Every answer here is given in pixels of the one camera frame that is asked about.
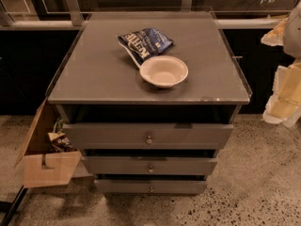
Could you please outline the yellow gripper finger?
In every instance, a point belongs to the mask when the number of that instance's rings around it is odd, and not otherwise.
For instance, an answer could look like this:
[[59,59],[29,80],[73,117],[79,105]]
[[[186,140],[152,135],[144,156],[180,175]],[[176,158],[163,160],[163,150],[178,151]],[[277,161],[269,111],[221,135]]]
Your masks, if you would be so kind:
[[268,46],[282,46],[284,29],[287,21],[288,19],[282,20],[272,30],[264,34],[263,37],[261,38],[261,43]]
[[283,123],[286,127],[292,127],[301,117],[301,84],[292,93],[274,93],[270,96],[262,119],[268,123]]

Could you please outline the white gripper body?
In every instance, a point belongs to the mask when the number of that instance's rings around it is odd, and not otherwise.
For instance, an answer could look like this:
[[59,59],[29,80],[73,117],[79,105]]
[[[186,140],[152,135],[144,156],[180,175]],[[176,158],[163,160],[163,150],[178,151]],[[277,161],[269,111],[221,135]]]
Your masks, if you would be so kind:
[[292,93],[301,84],[301,59],[296,59],[289,67],[278,66],[274,77],[272,91]]

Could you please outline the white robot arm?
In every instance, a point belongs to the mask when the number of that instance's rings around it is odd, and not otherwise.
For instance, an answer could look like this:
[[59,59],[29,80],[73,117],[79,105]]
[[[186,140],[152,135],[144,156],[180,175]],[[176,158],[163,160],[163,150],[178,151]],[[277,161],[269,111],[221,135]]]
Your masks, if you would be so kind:
[[273,30],[261,38],[269,46],[280,45],[284,53],[293,57],[288,67],[278,66],[272,91],[262,119],[272,124],[293,127],[301,118],[301,3]]

